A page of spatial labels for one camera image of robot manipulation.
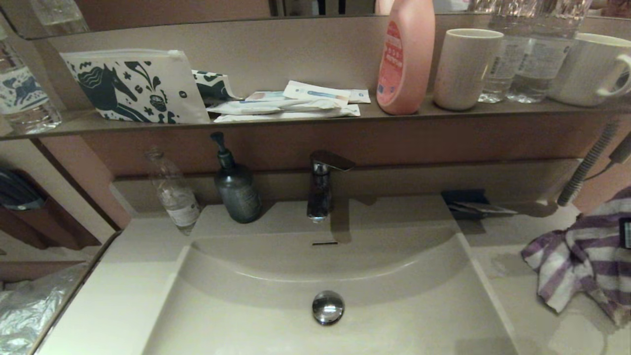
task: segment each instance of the countertop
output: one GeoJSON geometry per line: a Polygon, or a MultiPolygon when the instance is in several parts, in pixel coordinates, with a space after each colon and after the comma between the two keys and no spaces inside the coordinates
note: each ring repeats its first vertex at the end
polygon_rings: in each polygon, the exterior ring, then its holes
{"type": "MultiPolygon", "coordinates": [[[[296,204],[300,218],[292,219],[293,227],[305,232],[321,230],[322,225],[304,217],[302,203],[296,204]]],[[[578,209],[569,206],[546,211],[547,207],[534,204],[513,208],[525,214],[459,221],[459,227],[510,318],[519,353],[628,355],[631,325],[617,329],[596,303],[582,294],[556,315],[536,297],[537,276],[519,256],[530,240],[571,225],[578,209]]],[[[239,226],[239,234],[280,228],[266,223],[265,218],[236,225],[222,205],[206,207],[202,218],[204,228],[210,230],[206,236],[233,234],[235,226],[239,226]]],[[[107,250],[38,354],[139,354],[160,311],[176,259],[196,237],[198,227],[199,222],[192,236],[187,237],[166,215],[133,219],[107,250]]]]}

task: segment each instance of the faucet handle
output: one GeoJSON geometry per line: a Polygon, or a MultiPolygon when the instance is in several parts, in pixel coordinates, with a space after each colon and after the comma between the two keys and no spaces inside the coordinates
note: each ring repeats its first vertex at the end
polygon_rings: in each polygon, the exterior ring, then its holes
{"type": "Polygon", "coordinates": [[[326,175],[329,173],[329,167],[333,169],[349,171],[355,167],[355,162],[341,157],[328,150],[316,150],[311,153],[311,168],[316,175],[326,175]]]}

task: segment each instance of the white cup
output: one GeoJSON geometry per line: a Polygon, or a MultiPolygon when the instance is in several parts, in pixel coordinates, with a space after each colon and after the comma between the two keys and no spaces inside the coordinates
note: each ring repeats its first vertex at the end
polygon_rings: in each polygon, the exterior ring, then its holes
{"type": "Polygon", "coordinates": [[[461,111],[478,102],[502,37],[501,32],[475,28],[447,31],[434,83],[433,99],[438,106],[461,111]]]}
{"type": "Polygon", "coordinates": [[[620,75],[631,70],[631,41],[579,33],[548,96],[566,104],[596,106],[631,91],[631,79],[619,88],[620,75]]]}

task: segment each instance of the dark green bottle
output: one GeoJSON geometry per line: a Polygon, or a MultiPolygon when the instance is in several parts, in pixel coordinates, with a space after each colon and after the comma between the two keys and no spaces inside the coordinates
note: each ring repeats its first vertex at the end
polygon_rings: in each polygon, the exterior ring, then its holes
{"type": "Polygon", "coordinates": [[[256,220],[261,215],[261,197],[254,187],[252,172],[247,166],[235,163],[223,142],[222,132],[215,132],[210,138],[219,145],[217,158],[221,169],[215,175],[215,186],[228,213],[239,223],[256,220]]]}

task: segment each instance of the pink bottle label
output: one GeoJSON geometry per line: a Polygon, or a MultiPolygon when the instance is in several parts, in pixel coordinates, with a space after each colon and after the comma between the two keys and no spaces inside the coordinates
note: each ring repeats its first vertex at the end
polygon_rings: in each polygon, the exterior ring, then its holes
{"type": "Polygon", "coordinates": [[[388,24],[384,57],[379,70],[377,98],[379,102],[388,104],[397,93],[403,77],[403,43],[399,28],[394,21],[388,24]]]}

